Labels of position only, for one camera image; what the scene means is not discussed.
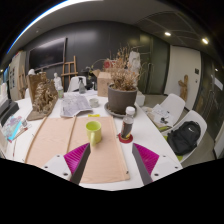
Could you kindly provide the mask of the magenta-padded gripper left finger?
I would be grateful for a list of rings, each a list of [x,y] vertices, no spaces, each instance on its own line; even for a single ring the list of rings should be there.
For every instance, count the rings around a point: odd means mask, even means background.
[[[42,169],[78,185],[89,155],[90,144],[86,143],[65,155],[57,154]]]

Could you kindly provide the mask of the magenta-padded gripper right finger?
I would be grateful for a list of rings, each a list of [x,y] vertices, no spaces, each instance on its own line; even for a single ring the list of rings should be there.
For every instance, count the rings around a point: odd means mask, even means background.
[[[137,143],[132,145],[132,154],[143,185],[148,185],[182,169],[182,166],[168,155],[159,155]]]

